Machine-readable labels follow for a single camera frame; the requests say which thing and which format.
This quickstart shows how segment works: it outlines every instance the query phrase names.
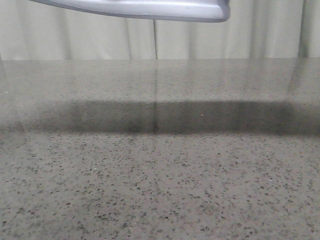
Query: white curtain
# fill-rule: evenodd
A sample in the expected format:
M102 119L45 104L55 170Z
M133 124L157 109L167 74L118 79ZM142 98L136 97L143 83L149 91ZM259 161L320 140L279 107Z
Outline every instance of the white curtain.
M2 60L320 57L320 0L230 0L224 23L126 19L0 0Z

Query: countertop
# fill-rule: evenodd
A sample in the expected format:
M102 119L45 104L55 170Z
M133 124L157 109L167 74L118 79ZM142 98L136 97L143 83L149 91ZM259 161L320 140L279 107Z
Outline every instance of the countertop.
M319 66L0 61L0 239L320 239Z

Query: speckled countertop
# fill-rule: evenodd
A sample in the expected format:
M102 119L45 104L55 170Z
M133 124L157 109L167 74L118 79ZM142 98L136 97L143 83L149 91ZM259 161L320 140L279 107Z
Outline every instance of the speckled countertop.
M319 66L0 62L0 239L320 239Z

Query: curtain fold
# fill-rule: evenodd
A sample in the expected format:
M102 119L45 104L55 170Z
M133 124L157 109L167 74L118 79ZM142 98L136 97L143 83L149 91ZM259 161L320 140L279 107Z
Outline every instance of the curtain fold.
M223 23L128 19L0 1L3 60L320 57L319 0L231 0Z

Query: gray quartz countertop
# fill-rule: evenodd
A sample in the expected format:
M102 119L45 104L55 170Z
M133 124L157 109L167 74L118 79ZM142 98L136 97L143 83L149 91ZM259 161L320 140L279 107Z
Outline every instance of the gray quartz countertop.
M0 61L1 240L320 239L320 58Z

